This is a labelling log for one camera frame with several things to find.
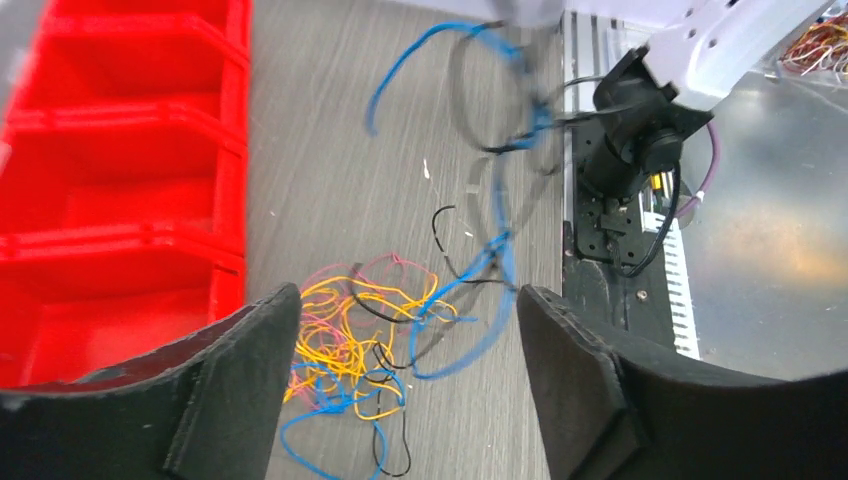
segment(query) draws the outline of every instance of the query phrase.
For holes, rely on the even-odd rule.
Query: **metal plate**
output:
[[[653,235],[643,233],[639,202],[633,201],[624,206],[619,206],[616,201],[604,202],[580,185],[577,178],[583,164],[589,161],[593,146],[604,141],[604,131],[600,123],[593,120],[575,128],[572,135],[572,155],[578,173],[575,176],[572,203],[577,254],[581,258],[612,263],[612,255],[607,248],[609,238],[607,233],[598,228],[599,217],[606,215],[607,220],[628,229],[628,233],[618,240],[621,263],[636,265],[653,241]]]

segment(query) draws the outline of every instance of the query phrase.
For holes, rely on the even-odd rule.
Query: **red plastic bin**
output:
[[[247,53],[195,15],[48,17],[35,51],[15,109],[169,102],[246,131]]]
[[[0,388],[71,382],[240,308],[243,259],[174,233],[0,238]]]
[[[0,235],[169,222],[244,254],[246,147],[199,112],[17,112],[5,140]]]
[[[55,0],[48,15],[195,14],[228,41],[247,48],[250,8],[249,0]]]

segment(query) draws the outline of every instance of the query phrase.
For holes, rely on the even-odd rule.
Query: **colorful wires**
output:
[[[848,13],[810,27],[780,61],[787,70],[801,75],[832,71],[841,82],[848,75]]]
[[[400,277],[394,285],[385,281],[392,273]],[[409,287],[415,283],[418,284],[418,292],[408,293],[411,291]],[[361,291],[354,294],[354,286]],[[374,429],[377,469],[371,478],[375,478],[380,472],[386,473],[386,438],[379,421],[401,412],[408,468],[402,474],[391,475],[403,476],[409,471],[412,460],[406,440],[404,385],[391,369],[369,366],[374,361],[367,354],[369,350],[374,352],[380,365],[383,359],[391,364],[395,357],[396,337],[408,333],[408,329],[405,332],[398,330],[413,322],[418,315],[417,310],[430,300],[438,288],[438,276],[394,253],[380,256],[365,266],[331,265],[303,283],[301,328],[295,345],[300,363],[292,366],[289,389],[283,401],[287,403],[300,397],[311,411],[287,422],[280,429],[280,441],[292,458],[323,478],[337,478],[298,455],[286,441],[285,434],[292,425],[309,418],[353,410],[358,418],[370,422]],[[354,307],[358,304],[366,307],[371,314],[365,321],[355,315]],[[445,312],[436,315],[439,321],[449,323],[461,319],[453,305],[442,300],[431,302],[433,304]],[[378,325],[378,318],[388,322]],[[395,398],[393,407],[383,409],[380,403],[383,393]],[[362,402],[375,396],[378,402],[376,412],[363,411]],[[376,454],[377,437],[382,444],[380,456]]]

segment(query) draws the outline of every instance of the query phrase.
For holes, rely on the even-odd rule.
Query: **black mounting bracket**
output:
[[[653,234],[642,231],[642,212],[639,202],[621,203],[594,194],[579,179],[586,163],[592,158],[595,146],[604,142],[604,129],[596,120],[581,124],[572,131],[572,154],[577,172],[574,182],[575,248],[581,258],[612,263],[607,248],[610,233],[618,237],[621,263],[635,265],[650,247]]]

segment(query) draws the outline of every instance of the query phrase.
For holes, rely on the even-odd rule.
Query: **black cable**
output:
[[[380,413],[382,413],[380,410],[380,396],[382,393],[383,389],[377,391],[376,415],[380,415]],[[371,454],[374,456],[374,463],[377,465],[380,465],[380,458],[377,456],[377,422],[379,421],[380,420],[374,420],[374,432],[371,436]],[[401,441],[403,442],[403,449],[406,451],[406,469],[401,473],[392,473],[384,469],[382,466],[380,467],[380,471],[383,472],[384,475],[392,478],[403,477],[412,470],[412,453],[409,451],[409,442],[406,440],[406,407],[401,407],[401,422],[403,422],[401,426]]]
[[[487,23],[481,25],[480,32],[492,28],[500,28],[504,24],[502,22],[494,22]],[[517,150],[512,142],[505,143],[503,145],[497,146],[489,146],[483,143],[480,140],[480,137],[474,132],[474,129],[471,128],[471,122],[468,120],[468,115],[466,113],[466,101],[465,101],[465,82],[463,81],[462,71],[463,65],[465,64],[465,53],[468,50],[468,45],[471,44],[471,41],[477,36],[475,33],[471,33],[460,38],[456,44],[454,44],[451,49],[450,55],[448,57],[448,75],[450,78],[449,82],[449,92],[451,96],[451,117],[453,118],[454,126],[456,127],[459,134],[465,139],[465,141],[471,145],[476,150],[485,153],[491,153],[495,155],[513,152]],[[511,73],[511,77],[515,80],[516,85],[519,89],[521,89],[521,78],[520,78],[520,69],[525,68],[524,66],[511,65],[509,71]],[[515,134],[507,133],[507,136],[518,135],[518,129],[522,118],[521,112],[518,112],[517,115],[509,115],[510,118],[514,119],[513,123],[507,125],[504,129],[506,132],[515,132]]]
[[[354,278],[356,278],[356,277],[359,275],[359,269],[361,269],[361,268],[362,268],[362,264],[361,264],[361,263],[357,263],[357,264],[355,264],[355,265],[353,266],[353,269],[351,269],[351,271],[350,271],[350,276],[349,276],[349,278],[347,279],[347,288],[350,290],[350,295],[353,297],[353,301],[355,301],[355,302],[356,302],[356,303],[357,303],[360,307],[362,307],[362,308],[364,308],[365,310],[367,310],[367,311],[368,311],[368,313],[370,313],[371,315],[374,315],[374,316],[376,316],[376,317],[379,317],[379,318],[381,318],[381,319],[383,319],[383,320],[385,320],[385,321],[387,321],[387,322],[389,322],[389,323],[395,323],[395,324],[398,324],[398,325],[403,325],[403,324],[407,324],[407,323],[412,323],[412,322],[414,322],[414,321],[415,321],[415,319],[413,319],[413,318],[404,318],[404,319],[398,320],[398,319],[396,319],[396,318],[392,318],[392,317],[390,317],[390,316],[388,316],[388,315],[385,315],[385,314],[383,314],[383,313],[380,313],[379,311],[377,311],[377,310],[375,310],[375,309],[371,308],[371,306],[370,306],[370,305],[368,305],[367,303],[363,302],[363,301],[362,301],[362,299],[361,299],[361,298],[359,298],[359,295],[357,295],[357,294],[356,294],[356,289],[355,289],[355,288],[356,288],[356,284],[354,284],[353,279],[354,279]]]
[[[674,215],[677,213],[677,206],[680,202],[680,178],[682,177],[682,174],[680,172],[679,161],[674,163],[674,167],[671,172],[673,184],[672,188],[674,190],[671,193],[671,204],[668,207],[668,213],[666,213],[665,219],[663,220],[659,231],[657,231],[657,236],[654,237],[654,241],[651,243],[648,253],[645,254],[642,260],[632,269],[625,270],[624,266],[621,264],[621,251],[618,245],[618,239],[615,236],[610,238],[610,252],[612,253],[613,261],[615,263],[615,270],[622,277],[635,278],[639,276],[639,274],[642,273],[642,271],[644,271],[645,268],[657,257],[657,254],[665,241],[665,237],[671,229],[671,223],[674,221]]]
[[[439,247],[439,251],[442,252],[442,257],[445,259],[445,263],[448,266],[448,270],[451,271],[451,274],[454,276],[454,278],[459,280],[459,277],[460,277],[459,272],[457,272],[456,268],[454,268],[453,262],[451,261],[450,256],[447,254],[447,252],[445,251],[445,248],[442,246],[442,242],[439,240],[439,233],[436,229],[436,219],[439,218],[439,215],[442,212],[445,212],[447,210],[454,210],[454,209],[456,209],[456,205],[445,205],[444,207],[441,207],[438,210],[436,210],[436,213],[433,214],[433,218],[430,220],[430,226],[433,229],[433,239],[436,240],[436,246]],[[496,263],[493,263],[492,266],[494,268],[497,268]],[[467,285],[482,285],[484,283],[503,283],[503,280],[498,280],[496,278],[486,278],[486,279],[476,279],[476,280],[463,280],[462,283],[467,284]]]

